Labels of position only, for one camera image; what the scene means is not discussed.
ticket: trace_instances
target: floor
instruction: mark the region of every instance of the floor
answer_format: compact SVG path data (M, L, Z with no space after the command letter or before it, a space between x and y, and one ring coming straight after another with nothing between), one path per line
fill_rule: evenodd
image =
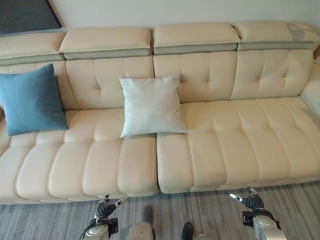
M154 211L156 240L179 240L185 222L196 234L214 240L254 240L242 225L246 208L229 193L246 196L244 189L130 198L116 210L119 232L111 240L125 240L130 227L142 220L144 206ZM258 188L267 210L280 221L288 240L320 239L320 181ZM0 205L1 240L76 240L92 218L96 201L57 204Z

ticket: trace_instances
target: sofa armrest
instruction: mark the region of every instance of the sofa armrest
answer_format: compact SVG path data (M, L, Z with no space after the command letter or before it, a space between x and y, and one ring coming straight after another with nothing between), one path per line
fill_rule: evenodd
M309 80L301 92L309 108L320 118L320 64L313 63Z

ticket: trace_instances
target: headrest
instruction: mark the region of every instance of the headrest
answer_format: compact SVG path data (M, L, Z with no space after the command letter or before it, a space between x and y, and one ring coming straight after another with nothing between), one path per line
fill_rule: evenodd
M154 54L232 51L240 38L227 23L190 23L156 26Z
M65 32L42 32L0 37L0 65L63 60L58 53Z
M149 56L147 27L101 27L70 30L59 49L71 59Z
M296 21L243 21L233 25L241 37L237 50L311 49L319 35Z

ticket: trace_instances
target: sofa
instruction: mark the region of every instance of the sofa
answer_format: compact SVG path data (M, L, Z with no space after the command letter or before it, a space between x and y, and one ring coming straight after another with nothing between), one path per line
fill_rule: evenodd
M0 37L0 73L52 63L68 130L9 136L0 204L231 190L320 179L317 32L247 21L73 29ZM119 78L181 74L187 133L120 138Z

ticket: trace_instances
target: sofa cushion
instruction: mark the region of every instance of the sofa cushion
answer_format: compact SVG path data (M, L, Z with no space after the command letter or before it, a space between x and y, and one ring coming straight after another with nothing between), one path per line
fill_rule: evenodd
M320 178L319 119L300 97L181 104L187 134L157 134L162 192Z
M149 56L150 39L147 27L71 29L59 52L68 60Z
M119 78L154 78L152 56L67 60L66 69L81 110L123 108Z
M154 54L232 51L240 38L227 23L187 23L156 26Z
M52 64L27 73L0 74L0 102L11 136L68 129Z
M238 51L311 49L320 40L316 30L304 22L242 21L235 23L234 27L242 39Z
M181 74L180 103L229 100L237 68L237 52L202 52L153 56L156 78Z
M121 137L160 132L185 133L178 87L180 74L163 78L120 78L125 97Z
M312 62L309 49L239 51L230 99L298 96L308 81Z
M63 60L58 49L65 32L42 32L0 37L0 65Z
M123 108L72 110L65 116L67 131L12 137L0 122L0 204L158 192L155 134L121 139Z

